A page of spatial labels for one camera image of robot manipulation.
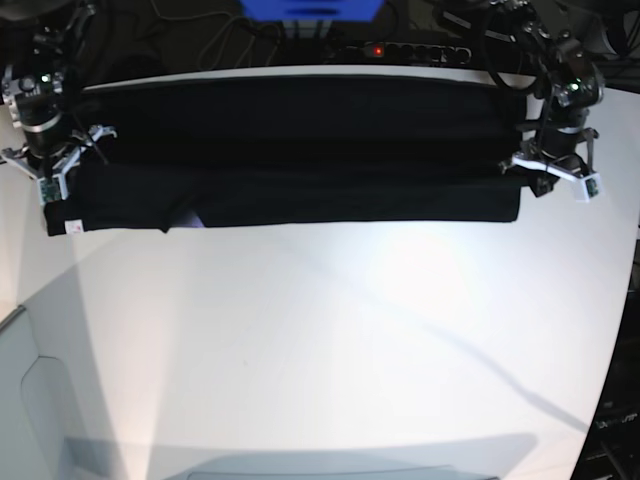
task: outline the black cloth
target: black cloth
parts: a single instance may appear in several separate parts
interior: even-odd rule
[[[402,77],[262,77],[85,94],[85,123],[113,125],[45,208],[50,235],[337,221],[517,219],[526,102],[476,84]]]

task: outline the garment label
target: garment label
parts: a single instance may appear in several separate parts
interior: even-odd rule
[[[64,229],[67,235],[76,235],[78,233],[84,233],[84,225],[82,220],[67,220],[64,222]]]

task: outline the white table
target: white table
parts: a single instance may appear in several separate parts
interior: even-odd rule
[[[448,466],[463,480],[568,480],[631,270],[639,112],[617,91],[592,109],[605,195],[525,190],[513,224],[47,238],[33,185],[3,167],[5,283],[40,354],[68,368],[84,422],[72,436],[114,475]]]

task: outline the white sticker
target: white sticker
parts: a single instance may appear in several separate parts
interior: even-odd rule
[[[84,226],[82,220],[67,220],[64,222],[64,229],[67,231],[67,235],[76,235],[78,233],[84,233]]]

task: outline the blue box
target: blue box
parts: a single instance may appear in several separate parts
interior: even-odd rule
[[[341,20],[370,22],[384,0],[241,0],[245,15],[259,22]]]

